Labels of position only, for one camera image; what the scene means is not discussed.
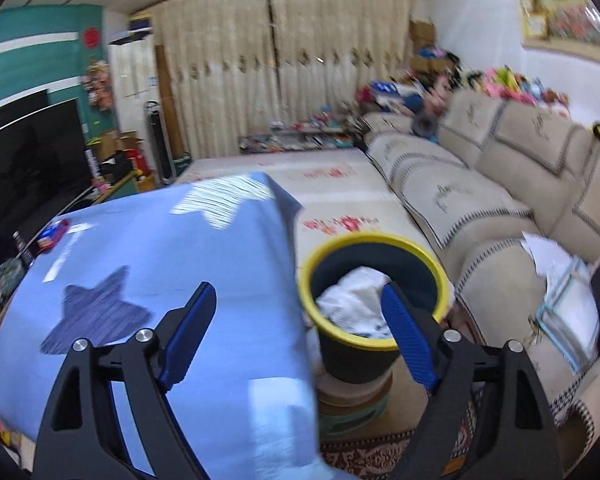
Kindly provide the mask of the beige sectional sofa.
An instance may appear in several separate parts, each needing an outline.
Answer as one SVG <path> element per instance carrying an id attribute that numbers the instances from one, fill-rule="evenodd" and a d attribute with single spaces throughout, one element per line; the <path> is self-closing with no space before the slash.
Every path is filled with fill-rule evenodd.
<path id="1" fill-rule="evenodd" d="M 600 258 L 600 141 L 539 107 L 460 90 L 434 141 L 413 119 L 370 113 L 370 160 L 440 259 L 455 288 L 452 320 L 476 341 L 524 344 L 572 469 L 600 438 L 598 356 L 580 374 L 532 326 L 546 285 L 521 246 L 524 232 L 554 240 L 591 270 Z"/>

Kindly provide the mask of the artificial flower decoration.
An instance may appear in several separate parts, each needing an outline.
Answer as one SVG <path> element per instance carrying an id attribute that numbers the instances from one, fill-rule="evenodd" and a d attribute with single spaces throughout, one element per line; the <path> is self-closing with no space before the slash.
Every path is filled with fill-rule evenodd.
<path id="1" fill-rule="evenodd" d="M 98 60 L 87 66 L 81 77 L 81 84 L 87 94 L 88 105 L 100 112 L 110 112 L 114 104 L 109 65 Z"/>

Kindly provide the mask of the white standing air conditioner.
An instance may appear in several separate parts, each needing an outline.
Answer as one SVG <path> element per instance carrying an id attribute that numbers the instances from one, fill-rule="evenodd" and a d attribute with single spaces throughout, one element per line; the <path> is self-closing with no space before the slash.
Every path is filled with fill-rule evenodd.
<path id="1" fill-rule="evenodd" d="M 121 132 L 135 133 L 148 165 L 155 167 L 155 151 L 145 118 L 145 104 L 160 101 L 150 16 L 131 18 L 105 9 L 102 19 L 118 128 Z"/>

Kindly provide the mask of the blue star tablecloth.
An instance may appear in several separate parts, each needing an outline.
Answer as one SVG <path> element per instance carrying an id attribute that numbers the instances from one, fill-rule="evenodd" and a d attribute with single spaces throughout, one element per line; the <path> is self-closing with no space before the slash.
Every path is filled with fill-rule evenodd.
<path id="1" fill-rule="evenodd" d="M 338 479 L 318 445 L 299 203 L 262 172 L 69 216 L 0 328 L 35 479 Z"/>

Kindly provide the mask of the beige embroidered curtains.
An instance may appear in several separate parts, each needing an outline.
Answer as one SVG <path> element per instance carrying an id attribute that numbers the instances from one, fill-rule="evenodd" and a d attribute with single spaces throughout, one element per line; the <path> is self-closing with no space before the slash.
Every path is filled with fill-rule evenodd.
<path id="1" fill-rule="evenodd" d="M 354 101 L 405 65 L 415 0 L 166 0 L 149 13 L 195 158 Z"/>

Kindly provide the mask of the floral floor mattress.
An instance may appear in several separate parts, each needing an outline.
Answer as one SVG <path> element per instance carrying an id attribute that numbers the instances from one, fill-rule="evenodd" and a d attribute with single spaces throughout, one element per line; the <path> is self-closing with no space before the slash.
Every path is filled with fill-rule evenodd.
<path id="1" fill-rule="evenodd" d="M 298 268 L 332 237 L 354 232 L 387 233 L 434 251 L 381 173 L 356 148 L 201 159 L 176 182 L 258 171 L 302 206 L 294 234 Z"/>

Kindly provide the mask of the low glass toy shelf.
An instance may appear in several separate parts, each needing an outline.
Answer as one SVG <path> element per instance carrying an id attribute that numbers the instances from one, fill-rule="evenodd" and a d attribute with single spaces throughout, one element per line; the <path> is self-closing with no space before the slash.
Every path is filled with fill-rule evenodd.
<path id="1" fill-rule="evenodd" d="M 318 114 L 303 122 L 271 122 L 237 141 L 241 155 L 345 150 L 362 144 L 361 128 L 349 118 Z"/>

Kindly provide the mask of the clear water bottle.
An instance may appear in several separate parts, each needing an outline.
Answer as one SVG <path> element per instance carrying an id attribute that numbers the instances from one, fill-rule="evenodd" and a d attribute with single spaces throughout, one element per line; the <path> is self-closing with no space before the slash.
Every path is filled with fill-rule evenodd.
<path id="1" fill-rule="evenodd" d="M 12 233 L 12 238 L 14 239 L 16 247 L 18 249 L 18 258 L 21 260 L 23 266 L 29 269 L 34 261 L 29 246 L 24 241 L 23 237 L 18 231 Z"/>

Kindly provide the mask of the glass ashtray bowl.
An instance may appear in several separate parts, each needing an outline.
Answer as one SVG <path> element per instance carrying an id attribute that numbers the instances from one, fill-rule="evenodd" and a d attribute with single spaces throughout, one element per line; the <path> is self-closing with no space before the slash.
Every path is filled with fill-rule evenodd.
<path id="1" fill-rule="evenodd" d="M 18 258 L 10 258 L 0 265 L 0 300 L 6 300 L 22 281 L 24 267 Z"/>

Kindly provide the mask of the white cloth towel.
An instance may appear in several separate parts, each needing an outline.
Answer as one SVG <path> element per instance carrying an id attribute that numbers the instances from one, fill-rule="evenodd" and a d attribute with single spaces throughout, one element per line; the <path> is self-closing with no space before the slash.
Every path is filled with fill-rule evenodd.
<path id="1" fill-rule="evenodd" d="M 348 334 L 368 339 L 392 337 L 380 297 L 389 278 L 368 266 L 347 273 L 315 299 L 321 314 Z"/>

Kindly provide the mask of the papers on sofa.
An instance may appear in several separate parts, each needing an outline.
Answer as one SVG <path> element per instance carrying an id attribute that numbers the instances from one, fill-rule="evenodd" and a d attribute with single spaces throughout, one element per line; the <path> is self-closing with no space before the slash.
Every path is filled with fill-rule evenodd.
<path id="1" fill-rule="evenodd" d="M 588 265 L 569 255 L 554 240 L 524 232 L 522 248 L 531 257 L 546 291 L 532 315 L 532 326 L 565 358 L 574 374 L 589 368 L 598 356 L 600 315 L 591 287 Z"/>

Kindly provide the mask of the yellow rim black trash bin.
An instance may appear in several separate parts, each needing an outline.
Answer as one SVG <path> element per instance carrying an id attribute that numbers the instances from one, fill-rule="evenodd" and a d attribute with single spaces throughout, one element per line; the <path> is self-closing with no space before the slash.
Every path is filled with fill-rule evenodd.
<path id="1" fill-rule="evenodd" d="M 372 382 L 400 356 L 382 313 L 388 285 L 438 321 L 451 305 L 451 282 L 438 260 L 393 234 L 336 236 L 317 247 L 300 268 L 302 307 L 316 327 L 326 372 L 340 382 Z"/>

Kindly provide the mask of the black flat television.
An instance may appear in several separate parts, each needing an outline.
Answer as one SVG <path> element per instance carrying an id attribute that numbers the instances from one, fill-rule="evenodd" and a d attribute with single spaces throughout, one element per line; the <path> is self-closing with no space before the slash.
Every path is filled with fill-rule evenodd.
<path id="1" fill-rule="evenodd" d="M 0 265 L 92 187 L 77 100 L 0 128 Z"/>

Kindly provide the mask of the black tower fan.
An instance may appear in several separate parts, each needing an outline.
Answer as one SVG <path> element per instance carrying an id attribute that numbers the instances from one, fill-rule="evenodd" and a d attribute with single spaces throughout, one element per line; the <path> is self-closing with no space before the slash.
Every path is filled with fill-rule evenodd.
<path id="1" fill-rule="evenodd" d="M 150 100 L 144 104 L 144 113 L 160 182 L 170 185 L 175 181 L 176 174 L 162 107 L 158 101 Z"/>

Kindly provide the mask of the framed flower painting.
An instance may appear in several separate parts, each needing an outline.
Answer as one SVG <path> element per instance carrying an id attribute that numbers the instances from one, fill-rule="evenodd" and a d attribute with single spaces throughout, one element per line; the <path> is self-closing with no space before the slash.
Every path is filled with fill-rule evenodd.
<path id="1" fill-rule="evenodd" d="M 592 0 L 518 0 L 521 44 L 600 62 L 600 12 Z"/>

